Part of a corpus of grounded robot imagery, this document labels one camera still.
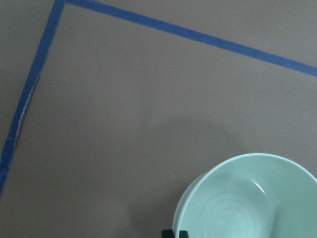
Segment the bowl rim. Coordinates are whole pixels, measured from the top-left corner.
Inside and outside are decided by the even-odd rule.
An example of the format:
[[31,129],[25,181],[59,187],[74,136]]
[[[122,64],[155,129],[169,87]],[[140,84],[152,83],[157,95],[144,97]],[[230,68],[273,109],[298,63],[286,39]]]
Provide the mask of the bowl rim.
[[231,159],[227,159],[223,162],[221,162],[220,164],[218,164],[217,166],[213,167],[211,170],[207,171],[199,180],[198,182],[194,185],[194,187],[192,188],[192,190],[189,192],[188,196],[185,198],[185,201],[183,203],[183,206],[181,207],[181,211],[179,213],[179,216],[178,216],[178,223],[176,224],[176,229],[174,230],[174,233],[175,233],[175,237],[177,237],[177,233],[179,233],[180,231],[180,221],[183,220],[183,217],[184,217],[184,213],[185,213],[185,210],[188,206],[188,203],[190,202],[190,200],[192,199],[193,195],[196,193],[197,189],[200,187],[200,185],[212,174],[214,173],[216,170],[218,170],[220,167],[228,164],[228,163],[231,163],[235,160],[239,160],[239,159],[242,159],[242,158],[246,158],[246,157],[253,157],[253,156],[267,156],[267,157],[271,157],[271,158],[275,158],[275,159],[279,159],[279,160],[283,160],[283,161],[286,161],[288,163],[291,163],[292,165],[298,167],[299,169],[301,169],[302,171],[304,171],[311,179],[313,179],[313,181],[316,183],[317,185],[317,179],[308,171],[306,170],[303,166],[297,164],[296,162],[290,160],[290,159],[286,159],[284,157],[281,157],[281,156],[278,156],[278,155],[273,155],[273,154],[267,154],[267,153],[248,153],[248,154],[243,154],[243,155],[238,155],[238,156],[235,156]]

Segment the gray table surface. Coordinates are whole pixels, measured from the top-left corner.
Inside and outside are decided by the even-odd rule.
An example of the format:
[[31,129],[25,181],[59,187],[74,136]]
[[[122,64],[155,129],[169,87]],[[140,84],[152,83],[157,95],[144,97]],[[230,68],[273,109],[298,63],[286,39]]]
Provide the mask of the gray table surface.
[[[317,66],[317,1],[102,2]],[[0,144],[53,1],[0,2]],[[317,176],[317,78],[66,5],[0,237],[159,237],[186,186],[266,152]]]

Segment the bowl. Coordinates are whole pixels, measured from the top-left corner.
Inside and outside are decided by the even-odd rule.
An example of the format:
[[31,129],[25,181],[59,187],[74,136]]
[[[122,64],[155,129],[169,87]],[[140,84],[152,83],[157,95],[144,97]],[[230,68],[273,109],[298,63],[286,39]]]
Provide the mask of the bowl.
[[271,154],[246,154],[195,179],[182,195],[173,231],[189,238],[317,238],[317,180]]

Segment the blue line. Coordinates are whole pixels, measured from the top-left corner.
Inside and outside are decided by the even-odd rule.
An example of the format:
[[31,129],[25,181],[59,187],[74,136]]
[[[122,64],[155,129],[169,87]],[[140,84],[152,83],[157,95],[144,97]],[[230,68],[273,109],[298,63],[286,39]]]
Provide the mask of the blue line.
[[131,21],[137,24],[155,28],[174,35],[182,36],[194,41],[205,43],[211,46],[219,47],[241,55],[249,56],[258,60],[273,63],[282,67],[290,68],[305,74],[317,76],[317,67],[300,63],[281,56],[276,56],[251,47],[243,46],[231,41],[227,41],[215,36],[207,35],[198,31],[190,30],[168,22],[153,19],[147,16],[136,14],[130,11],[122,10],[107,4],[99,3],[93,0],[66,0],[67,3],[84,7],[90,10],[101,12],[120,19]]
[[39,47],[35,54],[29,75],[26,79],[18,106],[16,108],[11,127],[4,143],[0,156],[0,195],[2,194],[4,183],[9,172],[11,159],[14,154],[15,144],[19,135],[19,129],[23,120],[24,112],[29,104],[33,89],[42,72],[46,56],[49,52],[55,30],[57,28],[61,13],[65,5],[65,0],[55,0],[51,14],[42,35]]

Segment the blue tape strip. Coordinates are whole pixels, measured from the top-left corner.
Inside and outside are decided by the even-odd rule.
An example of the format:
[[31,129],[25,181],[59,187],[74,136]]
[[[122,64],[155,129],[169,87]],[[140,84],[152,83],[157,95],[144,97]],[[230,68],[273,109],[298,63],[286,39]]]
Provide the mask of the blue tape strip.
[[55,0],[54,2],[51,14],[46,24],[18,106],[16,108],[8,136],[4,143],[2,154],[0,156],[0,195],[2,194],[3,186],[9,172],[10,162],[14,154],[15,144],[19,135],[19,128],[23,120],[24,112],[28,106],[36,82],[42,72],[45,59],[49,52],[64,5],[65,0]]
[[290,60],[284,57],[276,56],[264,51],[260,51],[251,47],[243,46],[231,41],[227,41],[218,37],[207,35],[201,32],[190,30],[181,26],[170,24],[164,21],[153,19],[147,16],[122,10],[107,4],[102,4],[93,0],[66,0],[67,3],[88,8],[97,12],[101,12],[110,16],[121,18],[137,24],[155,28],[174,35],[182,36],[194,41],[205,43],[211,46],[219,47],[228,51],[232,51],[241,55],[249,56],[258,60],[273,63],[282,67],[293,69],[312,76],[317,76],[317,67]]

